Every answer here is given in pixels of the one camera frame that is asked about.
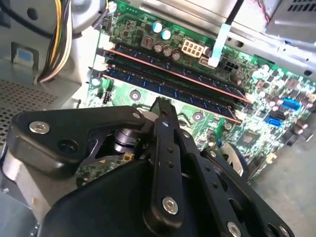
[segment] chip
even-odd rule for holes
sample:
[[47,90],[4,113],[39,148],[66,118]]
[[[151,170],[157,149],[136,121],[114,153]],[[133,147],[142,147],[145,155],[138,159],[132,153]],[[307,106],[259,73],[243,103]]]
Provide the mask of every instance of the chip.
[[248,115],[252,114],[253,113],[253,106],[252,104],[248,104],[245,109],[244,109],[244,112]]
[[282,77],[281,77],[281,80],[282,81],[286,81],[288,79],[288,76],[287,75],[283,75]]
[[267,89],[267,88],[269,88],[269,86],[270,86],[270,84],[267,83],[267,82],[265,82],[262,87],[265,88],[265,89]]
[[271,74],[271,76],[273,76],[273,77],[276,77],[278,75],[278,71],[277,70],[274,70],[273,72],[272,72],[272,74]]
[[300,82],[298,80],[291,78],[290,80],[288,80],[285,86],[289,89],[295,90],[299,83]]
[[143,37],[143,31],[137,30],[137,31],[136,31],[136,36],[137,36],[137,37]]
[[265,115],[266,115],[266,113],[267,112],[265,112],[265,111],[259,111],[258,113],[257,113],[257,116],[259,117],[259,118],[263,118]]
[[252,147],[256,141],[259,139],[260,134],[253,131],[245,131],[242,136],[237,141],[237,144],[242,147]]
[[145,25],[145,31],[150,31],[152,29],[152,26],[149,24]]
[[274,77],[269,77],[267,81],[268,81],[268,82],[272,82],[273,79],[274,79]]

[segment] silver screw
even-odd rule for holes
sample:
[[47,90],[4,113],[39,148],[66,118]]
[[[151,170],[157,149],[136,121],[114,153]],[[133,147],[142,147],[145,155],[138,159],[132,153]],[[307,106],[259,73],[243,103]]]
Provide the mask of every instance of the silver screw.
[[210,151],[209,153],[211,154],[211,156],[212,156],[213,158],[216,158],[216,157],[217,157],[215,152]]
[[30,123],[29,129],[33,133],[47,134],[50,130],[49,125],[46,122],[35,121]]
[[231,123],[227,123],[227,124],[224,125],[224,128],[226,130],[231,130],[233,128],[233,125]]
[[288,233],[288,231],[286,230],[286,228],[284,226],[279,226],[280,230],[282,231],[282,233],[286,236],[286,237],[290,237],[290,234]]
[[162,206],[165,209],[165,211],[171,215],[175,215],[178,213],[178,204],[175,200],[173,200],[172,197],[165,197],[162,200]]
[[162,121],[162,124],[165,125],[166,127],[169,127],[169,124],[166,123],[165,121]]
[[227,228],[234,237],[241,237],[241,232],[234,222],[228,222]]
[[190,137],[189,133],[186,132],[186,131],[183,132],[183,135],[184,135],[186,138],[189,138],[189,137]]
[[137,113],[133,113],[133,116],[134,116],[135,118],[137,118],[137,119],[140,119],[140,115],[137,114]]

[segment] sata port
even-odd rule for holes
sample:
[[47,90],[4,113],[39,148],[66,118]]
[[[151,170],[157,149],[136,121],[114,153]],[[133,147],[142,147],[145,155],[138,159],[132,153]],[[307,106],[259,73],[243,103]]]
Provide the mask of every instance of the sata port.
[[282,113],[280,111],[270,113],[270,117],[272,117],[274,119],[281,120],[281,121],[286,120],[286,116],[284,115],[284,113]]

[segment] capacitor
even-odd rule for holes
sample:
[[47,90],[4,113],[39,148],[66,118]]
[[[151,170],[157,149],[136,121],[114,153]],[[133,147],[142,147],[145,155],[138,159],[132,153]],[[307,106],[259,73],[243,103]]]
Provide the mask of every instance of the capacitor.
[[207,138],[207,144],[209,147],[213,148],[216,146],[216,140],[214,136],[210,136]]
[[172,59],[178,61],[181,58],[181,52],[178,49],[172,51]]
[[272,111],[274,111],[274,112],[275,112],[275,111],[278,111],[278,109],[279,109],[279,106],[276,106],[276,105],[275,105],[275,106],[272,107]]
[[270,67],[266,64],[261,67],[261,70],[267,73],[270,70]]
[[265,93],[264,89],[262,89],[262,88],[258,89],[257,93],[258,93],[259,97],[261,97],[261,98],[264,98],[266,96],[266,93]]
[[271,97],[267,97],[266,102],[270,107],[273,107],[274,105],[276,105],[276,103],[272,100]]
[[300,128],[302,129],[306,129],[308,128],[308,124],[305,122],[305,120],[299,118],[298,120],[296,120],[295,122],[296,125],[298,125]]
[[237,76],[233,76],[231,78],[231,81],[234,82],[236,85],[240,85],[242,83],[242,80],[238,78]]
[[161,53],[162,49],[163,49],[163,45],[162,45],[161,42],[156,42],[156,43],[154,44],[154,51],[155,51],[155,52]]
[[272,97],[272,100],[277,104],[277,105],[281,105],[283,104],[283,100],[277,96]]
[[165,47],[163,47],[163,54],[166,57],[169,57],[172,54],[172,48],[169,45],[166,45]]
[[302,99],[301,103],[302,103],[302,106],[307,109],[310,109],[311,107],[313,107],[313,104],[308,99]]
[[161,33],[161,38],[162,38],[163,40],[168,40],[168,39],[170,39],[170,38],[171,38],[171,32],[170,32],[170,30],[164,29],[164,30],[162,31],[162,33]]
[[160,33],[162,31],[162,23],[159,21],[156,21],[155,23],[153,23],[153,32],[155,33]]
[[303,133],[303,129],[301,127],[299,127],[298,125],[294,124],[292,126],[292,130],[293,130],[293,133],[296,134],[296,135],[300,135]]

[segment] integrated circuit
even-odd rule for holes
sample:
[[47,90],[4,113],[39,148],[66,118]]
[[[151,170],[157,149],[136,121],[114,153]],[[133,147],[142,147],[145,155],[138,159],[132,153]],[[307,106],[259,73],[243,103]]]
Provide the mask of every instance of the integrated circuit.
[[259,133],[247,130],[241,135],[241,137],[237,141],[237,144],[242,147],[252,147],[259,139],[259,137]]
[[300,82],[297,79],[291,78],[285,86],[289,89],[295,90],[299,83]]

